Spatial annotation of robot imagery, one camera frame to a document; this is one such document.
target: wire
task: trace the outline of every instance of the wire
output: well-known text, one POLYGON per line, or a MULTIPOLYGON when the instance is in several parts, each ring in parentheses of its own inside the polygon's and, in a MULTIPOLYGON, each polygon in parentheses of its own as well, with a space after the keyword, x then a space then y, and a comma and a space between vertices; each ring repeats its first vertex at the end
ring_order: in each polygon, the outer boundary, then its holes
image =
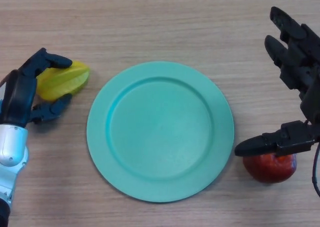
POLYGON ((316 148, 316 151, 315 151, 314 160, 313 160, 313 168, 312 168, 313 187, 315 189, 315 192, 320 197, 320 190, 319 190, 318 182, 317 182, 317 163, 318 163, 319 152, 320 152, 320 143, 318 144, 318 147, 316 148))

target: wood grain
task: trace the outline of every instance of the wood grain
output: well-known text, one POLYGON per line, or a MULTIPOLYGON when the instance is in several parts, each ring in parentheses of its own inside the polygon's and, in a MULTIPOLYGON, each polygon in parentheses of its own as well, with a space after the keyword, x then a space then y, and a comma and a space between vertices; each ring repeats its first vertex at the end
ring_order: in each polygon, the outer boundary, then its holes
POLYGON ((183 201, 149 204, 110 187, 86 144, 86 122, 101 87, 146 61, 176 61, 210 77, 227 97, 236 142, 304 120, 297 91, 279 79, 265 47, 279 37, 278 6, 320 34, 320 0, 0 0, 0 76, 39 48, 88 64, 86 88, 57 123, 30 125, 30 160, 17 181, 9 226, 300 227, 319 226, 311 183, 315 150, 296 173, 264 186, 231 157, 208 188, 183 201))

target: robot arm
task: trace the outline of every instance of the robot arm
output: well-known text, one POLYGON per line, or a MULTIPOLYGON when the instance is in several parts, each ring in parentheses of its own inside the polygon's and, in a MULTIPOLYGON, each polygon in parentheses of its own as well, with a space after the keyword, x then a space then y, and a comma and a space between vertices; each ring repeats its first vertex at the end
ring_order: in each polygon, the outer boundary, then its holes
POLYGON ((53 103, 32 107, 36 78, 46 68, 65 69, 71 65, 70 59, 41 48, 0 82, 0 227, 8 226, 16 179, 28 162, 26 125, 58 118, 72 98, 66 94, 53 103))
MULTIPOLYGON (((310 151, 320 142, 320 38, 306 25, 299 25, 283 10, 272 7, 270 19, 281 31, 280 40, 268 35, 264 45, 274 64, 280 69, 280 79, 290 90, 298 90, 300 109, 306 122, 284 123, 273 133, 263 133, 239 143, 236 156, 257 156, 275 153, 284 156, 310 151)), ((320 144, 312 170, 312 183, 320 197, 316 169, 320 144)))

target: green plate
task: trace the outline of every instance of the green plate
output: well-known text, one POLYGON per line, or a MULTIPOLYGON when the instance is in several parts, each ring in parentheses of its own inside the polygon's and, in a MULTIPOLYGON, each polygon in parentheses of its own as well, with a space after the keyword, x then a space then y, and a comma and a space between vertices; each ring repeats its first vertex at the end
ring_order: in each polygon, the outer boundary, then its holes
POLYGON ((183 64, 153 61, 123 71, 98 93, 87 144, 102 176, 148 202, 172 202, 207 187, 223 170, 234 121, 219 88, 183 64))

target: apple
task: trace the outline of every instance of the apple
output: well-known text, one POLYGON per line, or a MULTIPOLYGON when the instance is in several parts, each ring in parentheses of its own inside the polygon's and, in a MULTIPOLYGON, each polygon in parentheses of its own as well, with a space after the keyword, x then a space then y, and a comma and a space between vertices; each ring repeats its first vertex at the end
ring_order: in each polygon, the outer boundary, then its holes
POLYGON ((276 156, 274 153, 243 157, 243 165, 257 181, 275 184, 289 179, 297 169, 296 154, 276 156))

